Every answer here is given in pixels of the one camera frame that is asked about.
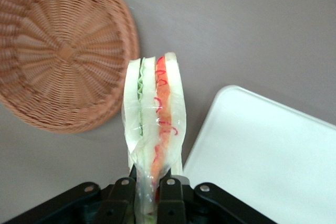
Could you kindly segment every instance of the wicker basket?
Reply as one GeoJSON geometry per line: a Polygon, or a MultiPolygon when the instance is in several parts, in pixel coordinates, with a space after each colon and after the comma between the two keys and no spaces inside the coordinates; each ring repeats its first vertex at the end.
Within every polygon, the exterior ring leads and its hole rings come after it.
{"type": "Polygon", "coordinates": [[[0,100],[40,129],[92,129],[119,111],[138,47],[122,0],[0,0],[0,100]]]}

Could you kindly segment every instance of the white tray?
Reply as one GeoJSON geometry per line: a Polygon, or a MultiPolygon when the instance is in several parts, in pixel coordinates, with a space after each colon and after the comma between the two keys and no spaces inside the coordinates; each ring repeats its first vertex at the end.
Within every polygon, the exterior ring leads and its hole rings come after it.
{"type": "Polygon", "coordinates": [[[277,223],[336,223],[336,126],[238,86],[221,89],[184,167],[277,223]]]}

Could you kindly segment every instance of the gray table surface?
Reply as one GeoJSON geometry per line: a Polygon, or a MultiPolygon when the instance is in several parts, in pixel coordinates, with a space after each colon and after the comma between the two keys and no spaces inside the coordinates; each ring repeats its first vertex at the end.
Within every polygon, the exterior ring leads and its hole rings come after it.
{"type": "MultiPolygon", "coordinates": [[[[229,84],[336,124],[336,0],[125,0],[141,56],[174,51],[187,109],[183,161],[229,84]]],[[[60,135],[0,105],[0,222],[86,181],[128,173],[121,115],[60,135]]]]}

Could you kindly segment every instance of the wrapped sandwich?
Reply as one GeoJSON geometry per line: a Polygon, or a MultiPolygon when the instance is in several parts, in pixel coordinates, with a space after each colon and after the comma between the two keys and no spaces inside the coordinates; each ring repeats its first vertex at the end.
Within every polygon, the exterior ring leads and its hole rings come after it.
{"type": "Polygon", "coordinates": [[[181,175],[186,112],[174,53],[129,62],[123,116],[129,167],[136,166],[137,223],[156,223],[155,196],[169,169],[181,175]]]}

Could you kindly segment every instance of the tomato slice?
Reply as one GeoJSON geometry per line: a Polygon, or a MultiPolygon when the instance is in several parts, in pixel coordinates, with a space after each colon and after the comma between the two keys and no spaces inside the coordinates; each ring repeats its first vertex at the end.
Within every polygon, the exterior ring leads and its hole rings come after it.
{"type": "Polygon", "coordinates": [[[169,104],[170,88],[168,84],[168,77],[166,72],[165,58],[160,57],[156,63],[155,68],[156,78],[156,94],[155,98],[159,102],[159,107],[156,110],[159,119],[159,136],[160,142],[155,146],[155,157],[153,160],[151,173],[153,181],[158,179],[160,171],[163,168],[165,150],[168,147],[170,140],[170,133],[172,130],[172,116],[169,104]]]}

